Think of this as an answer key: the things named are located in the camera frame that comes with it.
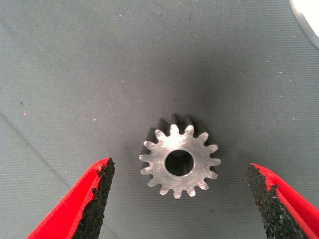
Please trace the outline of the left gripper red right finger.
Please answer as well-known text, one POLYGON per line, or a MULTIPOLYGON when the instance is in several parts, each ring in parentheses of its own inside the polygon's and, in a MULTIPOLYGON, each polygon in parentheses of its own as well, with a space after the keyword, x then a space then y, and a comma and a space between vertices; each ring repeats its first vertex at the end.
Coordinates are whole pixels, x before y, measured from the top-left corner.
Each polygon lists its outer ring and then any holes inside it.
POLYGON ((319 210, 270 169, 251 163, 246 180, 269 239, 317 239, 319 210))

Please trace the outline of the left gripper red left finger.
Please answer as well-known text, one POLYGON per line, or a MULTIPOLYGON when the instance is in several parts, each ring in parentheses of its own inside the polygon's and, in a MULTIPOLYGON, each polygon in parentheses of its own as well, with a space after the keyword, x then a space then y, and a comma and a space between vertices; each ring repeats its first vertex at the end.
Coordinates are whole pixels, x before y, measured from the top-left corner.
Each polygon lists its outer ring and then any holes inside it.
POLYGON ((97 239, 114 172, 112 158, 92 164, 27 238, 97 239))

